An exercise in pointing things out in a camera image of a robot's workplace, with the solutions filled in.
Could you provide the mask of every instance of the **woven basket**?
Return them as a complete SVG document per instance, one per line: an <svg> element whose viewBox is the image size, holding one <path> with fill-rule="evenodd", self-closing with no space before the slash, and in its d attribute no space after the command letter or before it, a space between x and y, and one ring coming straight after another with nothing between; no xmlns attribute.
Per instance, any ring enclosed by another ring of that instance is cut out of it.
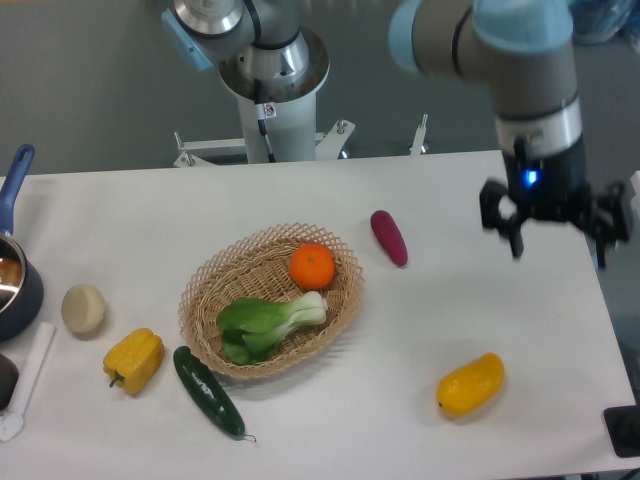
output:
<svg viewBox="0 0 640 480"><path fill-rule="evenodd" d="M336 262L333 280L320 290L329 305L327 320L288 335L264 362L230 362L222 350L218 314L238 297L280 302L300 297L304 291L289 277L289 260L306 243L324 245ZM300 223L278 225L240 240L198 268L180 301L180 332L210 369L239 380L264 377L310 357L336 338L358 311L363 283L353 251L331 232Z"/></svg>

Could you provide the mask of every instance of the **cooking pot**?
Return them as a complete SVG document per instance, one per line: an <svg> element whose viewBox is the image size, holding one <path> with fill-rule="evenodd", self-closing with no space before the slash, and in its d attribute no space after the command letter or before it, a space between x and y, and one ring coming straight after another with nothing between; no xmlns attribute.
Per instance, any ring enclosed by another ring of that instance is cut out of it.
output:
<svg viewBox="0 0 640 480"><path fill-rule="evenodd" d="M44 298L42 278L13 234L13 208L35 150L22 145L0 190L0 342L21 333L33 321Z"/></svg>

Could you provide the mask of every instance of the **blue pot handle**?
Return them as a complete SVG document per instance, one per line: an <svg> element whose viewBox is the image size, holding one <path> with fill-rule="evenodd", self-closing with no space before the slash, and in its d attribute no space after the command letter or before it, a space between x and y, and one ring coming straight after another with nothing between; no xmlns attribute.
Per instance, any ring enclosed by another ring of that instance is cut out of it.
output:
<svg viewBox="0 0 640 480"><path fill-rule="evenodd" d="M11 164L0 190L0 232L13 233L13 207L35 153L32 145L22 145Z"/></svg>

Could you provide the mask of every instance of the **fake vegetable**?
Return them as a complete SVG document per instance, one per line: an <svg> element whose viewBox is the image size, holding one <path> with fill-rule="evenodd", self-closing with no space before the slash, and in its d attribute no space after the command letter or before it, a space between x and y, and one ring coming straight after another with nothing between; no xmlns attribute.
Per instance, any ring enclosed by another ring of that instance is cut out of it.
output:
<svg viewBox="0 0 640 480"><path fill-rule="evenodd" d="M218 427L237 439L244 438L244 421L211 371L182 346L173 352L178 377L196 405Z"/></svg>
<svg viewBox="0 0 640 480"><path fill-rule="evenodd" d="M218 315L222 349L237 365L261 362L290 333L323 323L327 308L318 292L307 292L290 302L238 298Z"/></svg>
<svg viewBox="0 0 640 480"><path fill-rule="evenodd" d="M114 384L136 395L158 371L164 358L162 339L148 328L131 332L104 357L104 371Z"/></svg>
<svg viewBox="0 0 640 480"><path fill-rule="evenodd" d="M371 230L382 249L398 267L404 267L409 260L407 246L400 229L385 210L378 210L371 215Z"/></svg>
<svg viewBox="0 0 640 480"><path fill-rule="evenodd" d="M93 285L74 285L62 299L62 320L73 333L87 333L100 325L106 305Z"/></svg>
<svg viewBox="0 0 640 480"><path fill-rule="evenodd" d="M503 382L502 360L495 353L485 353L440 381L436 393L438 405L454 417L465 415L495 395Z"/></svg>

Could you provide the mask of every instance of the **sweet potato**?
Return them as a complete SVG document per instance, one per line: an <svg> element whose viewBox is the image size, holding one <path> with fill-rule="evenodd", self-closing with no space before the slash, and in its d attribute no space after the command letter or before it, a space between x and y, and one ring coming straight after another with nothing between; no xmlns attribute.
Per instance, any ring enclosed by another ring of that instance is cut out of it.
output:
<svg viewBox="0 0 640 480"><path fill-rule="evenodd" d="M409 256L400 229L389 212L378 210L371 215L371 230L382 249L398 267L407 264Z"/></svg>

